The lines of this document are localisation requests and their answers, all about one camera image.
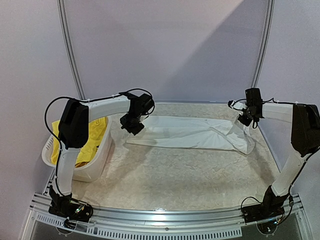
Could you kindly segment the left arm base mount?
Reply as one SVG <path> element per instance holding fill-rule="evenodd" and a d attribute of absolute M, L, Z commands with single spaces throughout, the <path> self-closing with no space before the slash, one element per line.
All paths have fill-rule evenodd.
<path fill-rule="evenodd" d="M 48 212 L 52 215 L 84 223 L 88 223 L 93 216 L 93 207 L 87 202 L 73 198 L 72 194 L 61 196 L 50 186 L 49 196 L 51 203 Z"/>

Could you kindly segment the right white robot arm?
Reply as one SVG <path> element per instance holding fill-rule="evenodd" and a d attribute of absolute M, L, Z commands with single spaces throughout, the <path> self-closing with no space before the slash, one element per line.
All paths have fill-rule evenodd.
<path fill-rule="evenodd" d="M 287 124 L 287 160 L 270 186 L 273 198 L 286 198 L 304 165 L 320 149 L 320 112 L 315 104 L 263 100 L 259 88 L 245 90 L 244 103 L 236 102 L 238 120 L 245 126 L 260 120 Z"/>

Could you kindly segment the white t-shirt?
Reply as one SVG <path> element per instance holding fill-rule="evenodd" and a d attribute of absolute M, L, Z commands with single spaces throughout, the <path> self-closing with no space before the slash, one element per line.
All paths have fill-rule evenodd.
<path fill-rule="evenodd" d="M 236 119 L 150 116 L 144 129 L 126 143 L 177 149 L 236 151 L 248 155 L 255 148 L 250 129 Z"/>

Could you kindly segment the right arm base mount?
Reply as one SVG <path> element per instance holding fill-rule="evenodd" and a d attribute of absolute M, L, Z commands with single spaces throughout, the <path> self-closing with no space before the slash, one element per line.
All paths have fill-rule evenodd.
<path fill-rule="evenodd" d="M 253 199 L 257 201 L 257 204 L 244 206 L 244 202 L 247 199 Z M 275 219 L 277 216 L 280 216 L 280 218 L 275 220 L 275 223 L 274 223 L 275 225 L 279 225 L 280 223 L 282 223 L 284 220 L 288 218 L 288 216 L 292 212 L 293 205 L 294 205 L 293 197 L 289 196 L 290 210 L 288 214 L 286 214 L 285 208 L 284 208 L 284 202 L 285 200 L 283 200 L 282 198 L 280 198 L 280 200 L 276 200 L 271 203 L 267 203 L 266 200 L 263 200 L 262 202 L 260 202 L 255 197 L 249 196 L 242 201 L 240 205 L 240 211 L 244 219 L 244 222 L 246 224 L 251 222 L 259 222 L 262 220 L 264 221 L 272 220 L 272 219 Z"/>

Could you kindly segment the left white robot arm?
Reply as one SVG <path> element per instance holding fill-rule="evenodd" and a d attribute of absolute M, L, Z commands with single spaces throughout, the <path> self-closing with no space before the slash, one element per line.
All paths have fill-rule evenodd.
<path fill-rule="evenodd" d="M 70 196 L 77 156 L 89 138 L 89 123 L 100 118 L 122 114 L 121 128 L 137 135 L 144 125 L 142 118 L 155 109 L 152 94 L 143 90 L 140 96 L 127 90 L 116 95 L 80 100 L 67 100 L 58 125 L 58 134 L 53 137 L 59 143 L 59 155 L 55 166 L 54 181 L 49 189 L 51 198 Z"/>

